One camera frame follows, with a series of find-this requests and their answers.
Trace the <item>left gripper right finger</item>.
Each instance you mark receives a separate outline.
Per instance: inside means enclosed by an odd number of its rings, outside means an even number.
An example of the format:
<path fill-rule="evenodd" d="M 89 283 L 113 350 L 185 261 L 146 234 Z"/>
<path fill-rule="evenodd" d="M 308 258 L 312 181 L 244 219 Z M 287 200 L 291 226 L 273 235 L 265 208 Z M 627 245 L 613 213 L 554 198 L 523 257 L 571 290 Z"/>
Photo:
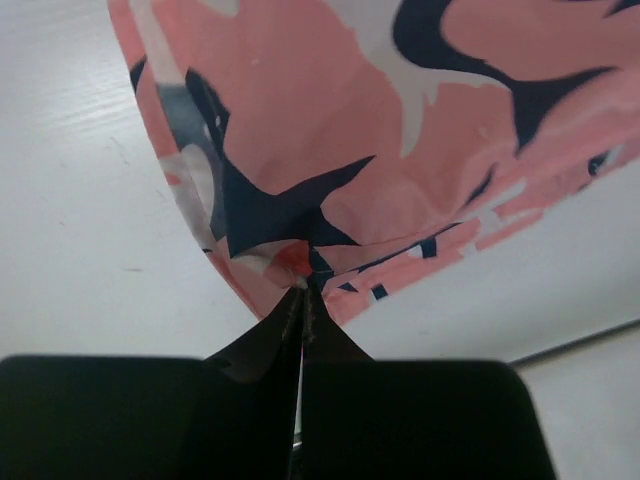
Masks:
<path fill-rule="evenodd" d="M 495 360 L 375 360 L 305 295 L 305 479 L 553 479 L 529 390 Z"/>

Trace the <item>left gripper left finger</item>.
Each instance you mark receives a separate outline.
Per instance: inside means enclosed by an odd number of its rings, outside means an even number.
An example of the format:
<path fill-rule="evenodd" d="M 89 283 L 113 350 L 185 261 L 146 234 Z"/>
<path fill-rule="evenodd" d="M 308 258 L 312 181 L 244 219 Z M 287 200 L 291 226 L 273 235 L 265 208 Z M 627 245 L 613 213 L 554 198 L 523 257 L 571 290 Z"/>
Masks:
<path fill-rule="evenodd" d="M 14 355 L 1 362 L 5 479 L 285 479 L 303 293 L 205 359 Z"/>

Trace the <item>pink shark print shorts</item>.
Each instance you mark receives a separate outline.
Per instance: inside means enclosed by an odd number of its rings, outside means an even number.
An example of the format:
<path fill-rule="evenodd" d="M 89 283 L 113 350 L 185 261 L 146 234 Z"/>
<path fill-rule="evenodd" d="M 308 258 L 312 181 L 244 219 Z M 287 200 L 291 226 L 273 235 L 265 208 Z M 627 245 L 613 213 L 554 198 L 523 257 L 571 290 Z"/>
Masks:
<path fill-rule="evenodd" d="M 149 139 L 258 317 L 338 323 L 639 153 L 635 1 L 112 1 Z"/>

